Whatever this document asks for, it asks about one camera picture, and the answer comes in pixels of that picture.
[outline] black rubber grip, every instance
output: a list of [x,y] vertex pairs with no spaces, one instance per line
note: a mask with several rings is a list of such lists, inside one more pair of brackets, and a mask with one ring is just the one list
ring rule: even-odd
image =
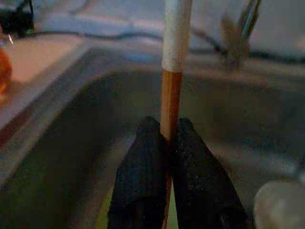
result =
[[245,222],[246,213],[226,171],[189,119],[179,120],[172,157],[179,229],[222,228],[224,212],[234,225]]
[[108,229],[160,229],[166,202],[164,138],[160,124],[145,118],[117,169]]

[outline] white tape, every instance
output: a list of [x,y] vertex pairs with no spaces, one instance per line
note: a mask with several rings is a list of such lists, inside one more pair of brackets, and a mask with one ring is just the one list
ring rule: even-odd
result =
[[163,69],[180,73],[189,46],[192,0],[165,0]]

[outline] kitchen sink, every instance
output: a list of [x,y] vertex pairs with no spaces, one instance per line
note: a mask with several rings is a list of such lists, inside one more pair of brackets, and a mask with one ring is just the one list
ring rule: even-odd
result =
[[[0,228],[94,226],[137,125],[146,116],[160,121],[160,62],[159,53],[90,49],[29,106],[31,125],[44,128],[23,153],[11,140],[19,162],[1,187]],[[251,219],[264,183],[298,180],[305,82],[267,74],[259,82],[247,73],[233,78],[239,73],[213,71],[200,57],[186,66],[180,117],[193,122],[227,170]],[[23,131],[26,141],[32,132]],[[0,157],[5,164],[8,158]]]

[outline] orange bottle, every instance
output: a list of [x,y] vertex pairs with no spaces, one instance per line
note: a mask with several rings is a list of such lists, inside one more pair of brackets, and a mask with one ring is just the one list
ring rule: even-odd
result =
[[0,26],[0,93],[4,92],[11,81],[12,65],[3,49],[3,34]]

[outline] sink basin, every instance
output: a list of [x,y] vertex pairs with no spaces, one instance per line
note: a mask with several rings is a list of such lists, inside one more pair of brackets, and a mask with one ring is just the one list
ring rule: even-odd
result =
[[[105,58],[105,50],[88,52],[94,55],[84,55],[78,63],[87,64],[67,86],[78,90],[1,187],[1,228],[92,227],[137,125],[146,116],[160,120],[160,56],[118,52]],[[111,65],[118,56],[120,66]],[[227,170],[251,218],[253,198],[264,183],[297,179],[304,157],[305,84],[289,79],[285,84],[279,77],[280,86],[271,86],[268,75],[265,83],[205,77],[199,71],[205,67],[188,65],[180,117],[190,118]]]

